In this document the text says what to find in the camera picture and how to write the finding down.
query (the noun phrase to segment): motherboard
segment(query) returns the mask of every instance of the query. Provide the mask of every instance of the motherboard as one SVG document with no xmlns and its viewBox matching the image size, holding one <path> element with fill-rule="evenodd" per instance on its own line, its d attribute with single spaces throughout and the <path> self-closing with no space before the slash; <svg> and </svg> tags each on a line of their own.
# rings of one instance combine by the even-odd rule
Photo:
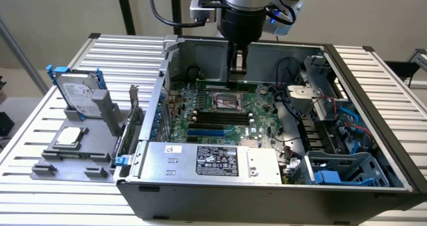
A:
<svg viewBox="0 0 427 226">
<path fill-rule="evenodd" d="M 279 144 L 272 133 L 280 121 L 273 91 L 267 85 L 241 84 L 229 90 L 223 82 L 176 81 L 170 85 L 168 103 L 172 143 L 252 148 L 275 148 Z"/>
</svg>

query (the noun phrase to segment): warning label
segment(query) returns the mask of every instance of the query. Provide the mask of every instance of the warning label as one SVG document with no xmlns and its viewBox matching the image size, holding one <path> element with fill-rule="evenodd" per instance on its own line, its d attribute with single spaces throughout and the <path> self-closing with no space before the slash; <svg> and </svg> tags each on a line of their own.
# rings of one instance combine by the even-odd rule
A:
<svg viewBox="0 0 427 226">
<path fill-rule="evenodd" d="M 197 147 L 194 172 L 197 175 L 239 176 L 235 147 Z"/>
</svg>

